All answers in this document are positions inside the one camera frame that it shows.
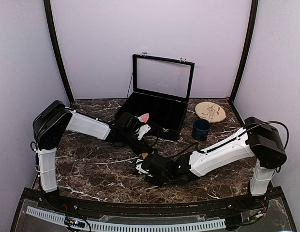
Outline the brown argyle sock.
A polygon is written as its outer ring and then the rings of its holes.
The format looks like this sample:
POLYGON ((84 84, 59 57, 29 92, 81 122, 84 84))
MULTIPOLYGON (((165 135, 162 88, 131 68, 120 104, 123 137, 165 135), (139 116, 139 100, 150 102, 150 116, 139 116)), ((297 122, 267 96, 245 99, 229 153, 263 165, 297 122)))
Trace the brown argyle sock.
POLYGON ((149 152, 149 153, 148 152, 141 153, 140 156, 139 156, 139 159, 145 160, 147 158, 147 156, 152 155, 154 153, 155 153, 154 151, 149 152))

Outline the pink teal patterned sock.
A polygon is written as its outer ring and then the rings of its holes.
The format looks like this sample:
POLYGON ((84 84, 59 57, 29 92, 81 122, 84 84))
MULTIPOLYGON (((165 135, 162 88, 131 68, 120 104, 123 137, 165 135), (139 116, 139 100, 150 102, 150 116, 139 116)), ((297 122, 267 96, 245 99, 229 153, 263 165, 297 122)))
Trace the pink teal patterned sock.
POLYGON ((141 116, 138 116, 137 119, 140 121, 140 122, 143 122, 143 123, 147 123, 147 121, 149 120, 149 113, 145 113, 141 116))

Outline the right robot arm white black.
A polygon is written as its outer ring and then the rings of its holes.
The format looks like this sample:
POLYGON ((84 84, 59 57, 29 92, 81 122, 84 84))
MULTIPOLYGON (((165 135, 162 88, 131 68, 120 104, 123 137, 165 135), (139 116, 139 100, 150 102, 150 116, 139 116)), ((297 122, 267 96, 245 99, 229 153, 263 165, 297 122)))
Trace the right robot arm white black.
POLYGON ((242 199, 242 206, 252 210, 267 192, 276 170, 287 160, 287 143, 282 142, 274 124, 275 121, 263 122, 252 116, 245 120, 244 127, 214 145, 188 152, 176 161, 157 152, 143 155, 135 168, 145 174, 145 181, 155 186, 185 185, 232 162, 256 157, 250 193, 242 199))

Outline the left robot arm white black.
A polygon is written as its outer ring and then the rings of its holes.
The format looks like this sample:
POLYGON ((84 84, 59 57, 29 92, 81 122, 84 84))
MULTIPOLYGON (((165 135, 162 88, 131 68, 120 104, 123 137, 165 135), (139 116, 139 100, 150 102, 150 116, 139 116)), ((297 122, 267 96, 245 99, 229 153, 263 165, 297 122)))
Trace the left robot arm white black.
POLYGON ((58 189, 56 179, 56 151, 66 131, 77 132, 106 141, 129 146, 134 153, 152 153, 153 146, 144 135, 151 130, 144 116, 128 112, 113 122, 105 122, 65 106, 61 101, 52 102, 33 121, 34 140, 30 148, 35 152, 35 168, 40 176, 40 186, 45 193, 44 202, 53 211, 63 207, 63 199, 54 191, 58 189))

